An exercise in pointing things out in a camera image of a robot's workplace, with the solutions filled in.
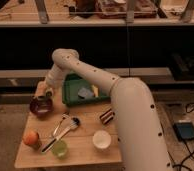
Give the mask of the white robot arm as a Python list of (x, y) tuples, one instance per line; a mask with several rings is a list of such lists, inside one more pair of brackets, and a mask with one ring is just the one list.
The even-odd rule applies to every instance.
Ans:
[(69, 71), (110, 96), (124, 171), (173, 171), (161, 122), (149, 87), (137, 77), (122, 78), (79, 60), (74, 49), (56, 49), (47, 86), (62, 85)]

